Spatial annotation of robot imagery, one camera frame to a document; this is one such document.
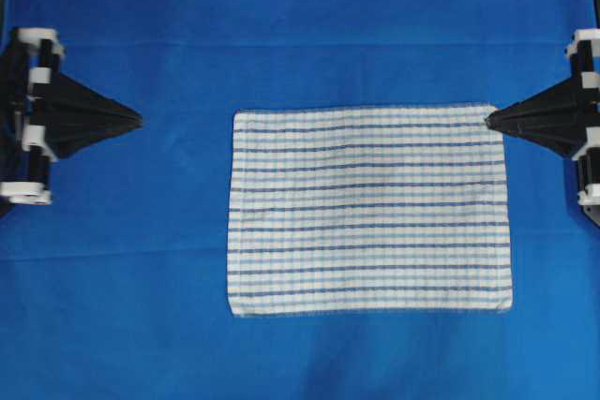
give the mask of blue cloth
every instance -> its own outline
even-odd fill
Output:
[[[592,0],[7,0],[15,25],[57,28],[65,72],[145,125],[0,222],[0,398],[600,396],[600,231],[525,141],[510,312],[235,319],[226,297],[236,110],[503,107],[568,75]]]

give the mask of towel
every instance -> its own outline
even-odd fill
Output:
[[[239,111],[227,281],[236,316],[512,305],[490,105]]]

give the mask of black plastic part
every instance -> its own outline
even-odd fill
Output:
[[[47,86],[43,104],[36,101],[43,108],[31,114],[30,123],[46,127],[46,143],[59,158],[142,126],[137,112],[64,74],[58,73]]]
[[[44,183],[43,154],[41,147],[31,146],[29,150],[29,173],[27,180],[34,183]]]
[[[585,186],[590,183],[588,177],[588,157],[580,156],[577,161],[577,191],[585,190]]]
[[[588,184],[600,184],[600,148],[593,147],[586,152]]]
[[[53,42],[49,39],[42,39],[39,43],[37,65],[39,67],[52,67],[53,65]]]

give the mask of dish towel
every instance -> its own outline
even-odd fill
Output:
[[[239,111],[233,313],[510,308],[503,137],[484,123],[494,110]]]

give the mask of white clamp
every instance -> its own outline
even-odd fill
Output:
[[[50,191],[44,189],[42,183],[36,182],[4,182],[0,184],[0,195],[11,203],[28,205],[49,205],[52,203]]]
[[[28,120],[25,120],[25,126],[22,131],[22,149],[25,152],[31,150],[31,146],[41,147],[44,156],[47,156],[52,163],[58,161],[58,158],[52,151],[45,139],[45,126],[32,126]]]

